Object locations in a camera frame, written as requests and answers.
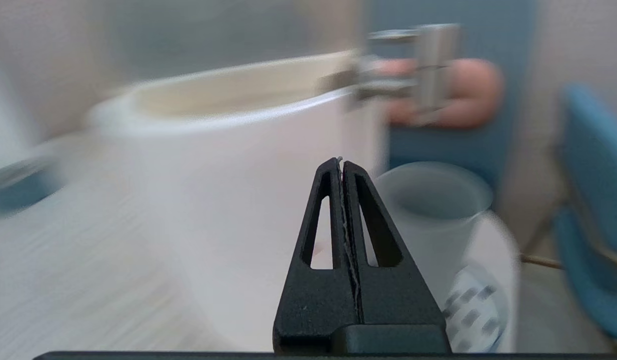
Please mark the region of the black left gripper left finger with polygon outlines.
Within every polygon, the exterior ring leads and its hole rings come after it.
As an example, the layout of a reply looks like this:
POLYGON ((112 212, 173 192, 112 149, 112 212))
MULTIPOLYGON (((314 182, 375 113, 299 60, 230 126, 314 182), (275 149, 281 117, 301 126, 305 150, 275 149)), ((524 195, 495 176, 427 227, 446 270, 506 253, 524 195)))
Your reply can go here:
POLYGON ((273 322, 275 353, 331 353, 333 335, 359 321, 340 158, 317 167, 273 322), (323 199, 329 204, 331 269, 311 266, 323 199))

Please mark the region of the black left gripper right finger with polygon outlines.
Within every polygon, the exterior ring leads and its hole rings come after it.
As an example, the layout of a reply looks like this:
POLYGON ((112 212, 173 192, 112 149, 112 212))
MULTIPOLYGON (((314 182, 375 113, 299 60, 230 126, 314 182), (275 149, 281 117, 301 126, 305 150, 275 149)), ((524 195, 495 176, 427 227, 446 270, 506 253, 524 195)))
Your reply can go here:
POLYGON ((370 175, 342 167, 353 301, 362 324, 443 326, 446 321, 370 175))

